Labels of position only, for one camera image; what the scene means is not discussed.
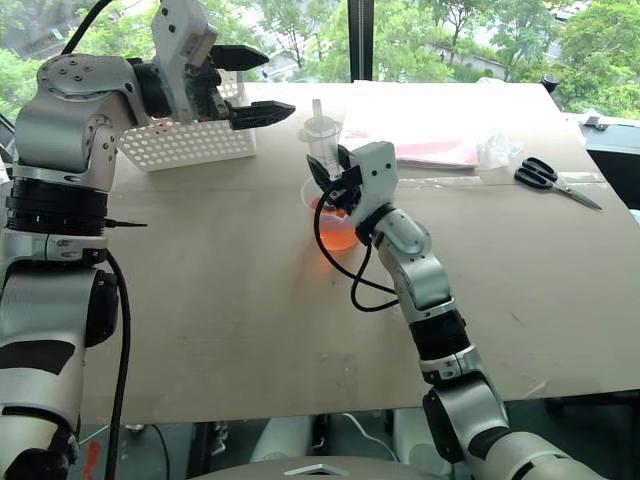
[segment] table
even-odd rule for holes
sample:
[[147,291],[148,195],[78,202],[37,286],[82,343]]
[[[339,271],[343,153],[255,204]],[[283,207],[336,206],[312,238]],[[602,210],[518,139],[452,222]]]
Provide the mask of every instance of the table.
[[[255,157],[152,174],[120,159],[110,248],[126,272],[133,347],[123,422],[195,422],[419,405],[428,388],[399,309],[356,311],[350,281],[314,244],[296,138],[311,99],[344,117],[353,85],[254,84],[297,106],[257,131]],[[438,108],[488,111],[535,155],[598,173],[538,85],[407,85]],[[402,169],[401,176],[456,175]],[[520,185],[401,187],[397,205],[431,232],[468,333],[506,399],[640,387],[640,230],[612,188],[580,186],[587,209]],[[351,269],[362,248],[337,255]],[[367,276],[388,282],[377,259]],[[362,303],[390,297],[360,291]],[[83,421],[109,418],[119,332],[86,357]]]

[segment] white cable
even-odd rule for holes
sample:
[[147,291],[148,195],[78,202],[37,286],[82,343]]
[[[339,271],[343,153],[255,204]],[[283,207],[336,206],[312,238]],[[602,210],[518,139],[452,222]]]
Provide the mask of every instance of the white cable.
[[360,433],[362,434],[362,436],[364,438],[366,438],[367,440],[371,440],[372,442],[376,442],[378,445],[381,445],[384,447],[384,449],[389,452],[389,455],[391,455],[391,458],[393,458],[394,462],[398,461],[398,457],[396,456],[395,452],[393,450],[391,450],[389,448],[389,445],[387,445],[386,443],[384,443],[382,440],[380,440],[379,438],[376,437],[372,437],[371,435],[369,435],[365,429],[362,427],[362,425],[360,425],[360,422],[358,422],[358,420],[356,420],[356,417],[354,417],[353,415],[351,415],[350,413],[341,413],[340,415],[343,415],[345,417],[347,417],[349,420],[351,420],[353,422],[353,424],[356,426],[356,428],[358,430],[360,430]]
[[84,440],[80,440],[78,442],[78,445],[82,445],[83,443],[87,443],[89,440],[91,440],[93,437],[100,435],[102,432],[104,432],[107,428],[109,428],[109,425],[105,425],[104,427],[96,430],[95,432],[93,432],[91,435],[89,435],[87,438],[85,438]]

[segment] black scissor handle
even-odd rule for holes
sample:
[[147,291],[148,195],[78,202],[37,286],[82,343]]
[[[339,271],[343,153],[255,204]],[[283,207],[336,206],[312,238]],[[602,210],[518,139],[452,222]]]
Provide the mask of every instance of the black scissor handle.
[[538,190],[548,190],[553,187],[553,183],[547,177],[543,177],[538,171],[531,170],[529,168],[518,168],[513,174],[513,178],[517,181],[529,185],[530,187],[537,188]]
[[552,182],[556,182],[558,180],[558,174],[556,173],[556,171],[551,166],[547,165],[538,158],[527,158],[524,162],[522,162],[522,167],[531,170],[538,175],[542,175]]

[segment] floor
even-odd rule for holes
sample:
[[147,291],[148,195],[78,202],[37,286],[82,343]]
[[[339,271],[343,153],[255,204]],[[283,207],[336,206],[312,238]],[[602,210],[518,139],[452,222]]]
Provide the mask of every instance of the floor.
[[[626,406],[580,406],[564,409],[562,414],[550,414],[541,400],[509,402],[507,405],[512,427],[544,436],[574,458],[588,463],[600,475],[612,480],[640,480],[632,475],[631,444],[635,435],[640,438],[638,425],[632,431],[631,409]],[[385,428],[385,412],[354,414],[365,430],[390,444]],[[266,420],[229,422],[226,450],[211,457],[212,470],[246,463],[264,428]],[[85,426],[81,440],[100,427]],[[191,424],[160,426],[166,439],[171,460],[171,479],[184,479],[187,471]],[[139,433],[122,431],[118,479],[163,479],[165,460],[157,432],[146,427]],[[346,417],[331,416],[329,454],[358,455],[388,459],[383,447],[363,438]],[[104,453],[108,432],[103,431],[82,444],[81,461],[69,478],[90,480],[102,478]],[[91,467],[89,451],[99,449],[97,464]]]

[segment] black cable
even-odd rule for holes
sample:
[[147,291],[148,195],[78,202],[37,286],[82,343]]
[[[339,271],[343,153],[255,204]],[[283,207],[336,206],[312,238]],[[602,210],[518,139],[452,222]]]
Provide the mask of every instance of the black cable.
[[78,43],[80,42],[84,34],[87,33],[87,30],[89,30],[89,26],[93,23],[98,14],[111,3],[111,1],[112,0],[98,0],[98,2],[93,7],[91,7],[91,10],[89,10],[87,16],[84,17],[78,29],[62,49],[62,55],[73,52],[73,50],[78,46]]
[[376,307],[365,307],[361,305],[360,302],[358,302],[358,299],[356,298],[356,292],[358,290],[358,285],[362,281],[362,274],[367,268],[367,265],[369,265],[370,258],[371,258],[371,244],[367,245],[367,251],[364,254],[364,259],[362,260],[362,264],[358,269],[358,273],[356,273],[356,278],[353,280],[353,283],[351,284],[351,303],[353,303],[353,306],[356,307],[358,310],[366,313],[379,312],[381,310],[384,310],[389,307],[393,307],[394,305],[398,304],[398,299],[395,299],[388,303],[384,303],[382,305],[378,305]]
[[[344,268],[342,265],[340,265],[336,261],[336,259],[331,256],[329,251],[324,246],[324,243],[322,243],[322,237],[320,236],[320,213],[322,212],[322,209],[323,209],[325,203],[327,203],[327,200],[329,199],[329,196],[331,195],[331,193],[336,191],[336,190],[339,190],[340,188],[342,188],[342,182],[337,180],[337,181],[333,182],[331,185],[329,185],[327,190],[320,197],[320,200],[318,201],[318,205],[316,205],[316,209],[315,209],[315,212],[314,212],[314,215],[313,215],[313,233],[314,233],[314,235],[316,237],[316,243],[318,244],[318,248],[320,248],[320,251],[325,256],[325,258],[329,261],[329,263],[331,265],[333,265],[333,267],[336,270],[338,270],[340,273],[342,273],[343,275],[346,275],[347,277],[351,278],[352,280],[355,280],[356,276],[353,273],[351,273],[349,270]],[[375,282],[371,282],[371,281],[369,281],[369,280],[367,280],[365,278],[360,278],[358,280],[358,282],[362,283],[364,285],[367,285],[369,287],[377,288],[378,290],[382,290],[383,292],[396,293],[392,288],[385,287],[383,285],[379,285],[379,284],[377,284]]]
[[129,294],[127,284],[118,262],[110,251],[107,250],[107,262],[118,279],[120,291],[120,305],[122,306],[122,349],[120,350],[120,366],[118,367],[118,380],[116,381],[116,393],[113,399],[111,412],[111,424],[109,434],[109,448],[107,450],[107,466],[105,478],[114,480],[116,475],[116,463],[118,460],[118,438],[120,436],[120,416],[124,402],[124,387],[127,383],[127,371],[129,370],[129,352],[131,350],[131,310],[129,307]]
[[160,431],[160,429],[155,423],[151,424],[151,428],[153,428],[156,432],[158,432],[158,436],[160,437],[160,442],[162,443],[162,450],[164,451],[164,468],[166,471],[164,478],[166,478],[167,480],[170,480],[171,460],[169,459],[169,450],[167,449],[167,444],[164,441],[164,435],[162,435],[162,432]]

